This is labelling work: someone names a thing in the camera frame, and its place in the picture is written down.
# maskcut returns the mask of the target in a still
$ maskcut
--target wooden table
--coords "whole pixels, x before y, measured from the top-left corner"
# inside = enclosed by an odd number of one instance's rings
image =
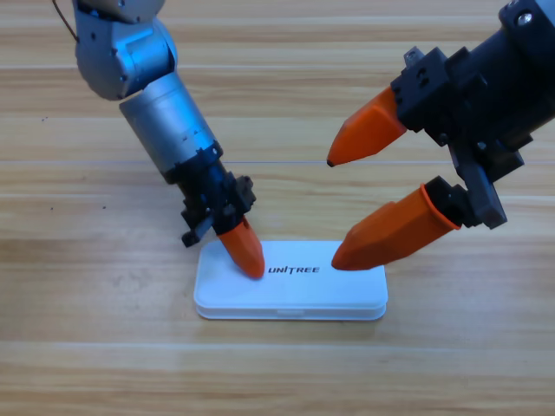
[[[341,239],[421,182],[457,182],[424,133],[328,168],[343,120],[408,49],[473,48],[503,4],[168,0],[160,17],[226,166],[253,177],[259,236]],[[388,266],[381,321],[209,322],[182,197],[73,47],[47,0],[2,1],[0,414],[555,414],[555,124],[499,182],[508,224]]]

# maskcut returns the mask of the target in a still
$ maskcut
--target screw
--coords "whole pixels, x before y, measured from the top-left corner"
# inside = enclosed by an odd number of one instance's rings
[[[532,18],[533,18],[532,13],[523,13],[517,19],[518,25],[519,26],[526,26],[529,22],[532,21]]]
[[[447,144],[447,142],[449,141],[449,136],[448,136],[446,133],[441,133],[441,134],[438,136],[438,140],[440,141],[440,143],[441,143],[442,145],[445,145],[445,144]]]

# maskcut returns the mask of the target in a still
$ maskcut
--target unitree logo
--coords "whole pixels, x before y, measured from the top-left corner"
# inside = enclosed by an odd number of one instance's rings
[[[319,273],[319,267],[290,267],[285,266],[283,268],[279,267],[270,267],[268,269],[268,273],[289,273],[292,275],[293,273]]]

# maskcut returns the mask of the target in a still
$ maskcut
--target case lid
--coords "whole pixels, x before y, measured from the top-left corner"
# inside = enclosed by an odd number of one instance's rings
[[[331,267],[339,241],[263,241],[265,273],[251,280],[220,241],[200,252],[194,301],[209,319],[375,320],[385,313],[383,266]]]

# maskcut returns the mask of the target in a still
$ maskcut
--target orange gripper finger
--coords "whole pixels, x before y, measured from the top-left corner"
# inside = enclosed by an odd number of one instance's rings
[[[355,225],[337,250],[332,266],[368,270],[410,256],[460,227],[432,204],[426,187],[405,199],[385,204]]]
[[[388,87],[343,123],[331,145],[328,165],[341,165],[379,153],[406,131],[397,119],[395,93]]]
[[[246,218],[231,231],[218,236],[233,262],[249,277],[259,279],[264,274],[262,244]]]

